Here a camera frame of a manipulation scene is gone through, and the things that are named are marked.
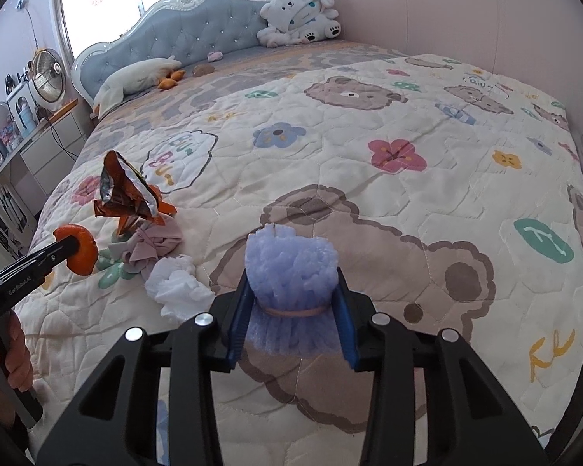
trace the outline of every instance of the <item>small brown plush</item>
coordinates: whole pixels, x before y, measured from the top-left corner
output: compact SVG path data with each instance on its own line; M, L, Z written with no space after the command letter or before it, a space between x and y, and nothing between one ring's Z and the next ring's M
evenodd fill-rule
M202 77L209 73L214 73L216 68L210 64L198 64L192 69L192 74L194 77Z
M183 76L186 74L185 70L177 70L176 72L172 72L168 78L179 82L183 79Z
M158 84L158 89L162 89L162 90L172 89L177 84L178 84L178 82L176 80L173 80L173 79L162 79L162 80L160 80L160 83Z

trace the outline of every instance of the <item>finger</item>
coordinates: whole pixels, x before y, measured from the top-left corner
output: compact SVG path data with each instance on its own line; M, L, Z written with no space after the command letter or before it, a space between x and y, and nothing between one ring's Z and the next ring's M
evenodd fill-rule
M17 317L17 314L11 310L11 316L9 317L9 336L15 340L20 332L22 332L22 323L19 317Z
M11 341L9 345L9 351L7 352L6 359L4 360L4 365L9 370L9 373L13 373L18 366L28 362L30 360L30 355L26 357L26 342L21 333L16 339Z
M32 387L32 382L34 381L35 370L32 369L32 365L30 365L30 369L28 370L28 375L24 379L23 383L18 387L20 392L25 393Z
M22 385L28 376L28 371L30 370L30 354L28 353L28 349L26 349L26 354L28 357L27 362L20 364L15 371L9 375L9 385L14 389Z

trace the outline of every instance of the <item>fan grille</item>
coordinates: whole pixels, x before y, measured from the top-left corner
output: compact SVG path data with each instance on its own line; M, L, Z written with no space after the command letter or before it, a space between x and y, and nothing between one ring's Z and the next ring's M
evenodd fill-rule
M50 49L37 52L32 60L30 78L39 96L48 103L57 102L65 88L65 74L58 55Z

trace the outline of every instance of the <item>white quilted bedspread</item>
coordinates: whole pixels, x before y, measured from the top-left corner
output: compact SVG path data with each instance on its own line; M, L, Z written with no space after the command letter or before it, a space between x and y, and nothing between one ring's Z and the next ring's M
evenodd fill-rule
M412 329L461 331L529 423L554 429L583 362L583 176L563 106L430 55L289 77L116 145L177 206L176 252L218 293L261 225L326 236L352 289ZM67 223L110 242L117 220L93 216L102 160L68 177L79 192L49 213L38 247ZM18 305L45 406L35 447L127 328L174 327L126 277L102 251L92 276L61 264ZM341 359L247 345L214 388L226 464L358 464L370 378Z

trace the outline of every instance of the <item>brown bear print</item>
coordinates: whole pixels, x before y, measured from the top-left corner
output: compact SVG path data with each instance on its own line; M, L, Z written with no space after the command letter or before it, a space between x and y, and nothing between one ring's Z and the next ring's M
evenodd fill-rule
M567 120L563 115L546 111L544 108L538 107L536 104L533 104L533 108L535 108L535 111L538 112L540 116L547 121L551 121L556 126L559 126L562 130L570 130L567 126Z
M509 113L513 114L509 108L493 100L489 96L483 94L477 87L470 85L456 85L453 87L445 87L445 91L457 96L471 105L481 108L482 110L492 113Z
M426 68L445 68L446 70L453 70L453 67L450 64L432 63L431 61L425 61L424 59L420 59L418 57L407 57L404 61L408 64L414 64L415 66L424 66Z
M575 187L569 185L567 187L567 196L574 207L572 214L574 227L579 233L581 245L583 246L583 194L579 193Z
M291 225L300 236L324 236L339 253L348 286L411 329L436 334L452 327L471 340L473 319L495 296L490 259L470 242L424 244L396 228L366 221L335 188L311 185L264 208L262 225ZM235 289L244 270L246 238L225 252L211 274L212 290ZM373 375L355 373L340 355L273 356L244 345L240 367L282 403L346 433L365 430ZM417 418L425 412L423 378L415 376Z
M389 107L393 101L406 103L401 94L391 92L379 85L359 82L347 77L330 77L326 82L315 83L305 94L314 100L333 107L357 108L359 110L380 110Z

